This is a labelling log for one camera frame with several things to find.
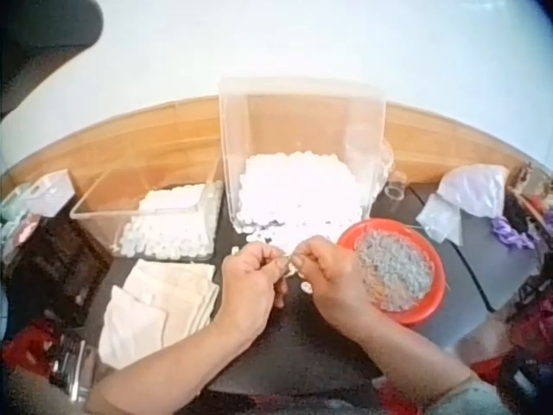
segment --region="white plastic bag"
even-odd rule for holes
[[[436,193],[430,195],[416,221],[439,244],[449,239],[458,246],[462,245],[461,211]]]
[[[474,216],[495,218],[503,213],[507,174],[503,166],[461,166],[442,178],[437,193]]]

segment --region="hand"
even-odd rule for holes
[[[313,287],[313,301],[321,315],[343,335],[363,341],[367,317],[376,310],[363,284],[353,251],[322,236],[303,241],[290,261]]]
[[[216,321],[250,344],[265,329],[273,305],[284,306],[289,259],[283,255],[274,246],[254,242],[223,261],[223,300]]]

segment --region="gray sleeve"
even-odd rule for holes
[[[475,414],[511,415],[495,388],[481,380],[470,380],[429,406],[425,415]]]

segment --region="orange plastic bowl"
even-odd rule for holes
[[[386,315],[401,324],[415,324],[428,318],[440,305],[446,288],[446,276],[443,271],[442,261],[434,247],[420,233],[409,229],[402,223],[389,219],[368,219],[352,225],[340,236],[338,245],[353,250],[357,245],[357,241],[369,230],[394,232],[408,239],[425,253],[433,264],[434,281],[432,282],[430,291],[417,305],[398,313],[383,310]]]

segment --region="black table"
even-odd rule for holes
[[[418,183],[413,191],[426,202],[437,183]],[[491,234],[491,220],[461,212],[463,245],[454,249],[466,262],[481,289],[487,308],[499,310],[531,275],[537,273],[534,251],[509,249]]]
[[[377,199],[372,216],[389,217],[384,199]],[[410,192],[394,210],[393,218],[415,224],[422,203]],[[224,206],[221,210],[214,258],[217,265],[213,281],[221,282],[220,263],[233,246],[245,244],[244,235],[234,232]],[[485,306],[454,251],[437,247],[446,269],[451,291],[439,310],[414,329],[446,347],[455,343],[486,318]],[[91,307],[86,331],[88,340],[97,343],[111,286],[122,285],[134,260],[117,259],[105,278]],[[360,348],[329,327],[316,311],[311,297],[300,290],[297,277],[289,279],[289,294],[284,310],[275,310],[267,329],[252,347],[224,370],[209,388],[242,394],[321,393],[340,388],[358,388],[380,375]]]

